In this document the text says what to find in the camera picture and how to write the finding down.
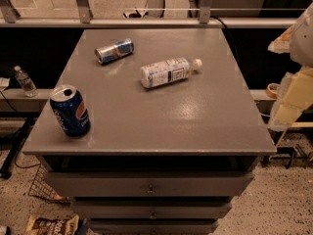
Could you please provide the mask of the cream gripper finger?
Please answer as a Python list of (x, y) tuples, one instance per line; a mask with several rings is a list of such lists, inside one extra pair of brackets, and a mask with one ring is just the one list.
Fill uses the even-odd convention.
[(313, 105), (313, 69), (302, 66), (297, 73), (287, 72), (278, 89), (268, 127), (284, 131)]
[(292, 32), (293, 26), (290, 26), (279, 37), (277, 37), (269, 44), (268, 50), (277, 54), (288, 53), (290, 51)]

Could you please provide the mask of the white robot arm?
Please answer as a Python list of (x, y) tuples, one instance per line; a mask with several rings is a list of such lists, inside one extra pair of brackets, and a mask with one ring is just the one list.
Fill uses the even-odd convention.
[(291, 60), (301, 65), (298, 72), (287, 72), (282, 78), (271, 110), (269, 128), (284, 131), (313, 105), (313, 5), (272, 41), (268, 50), (289, 53)]

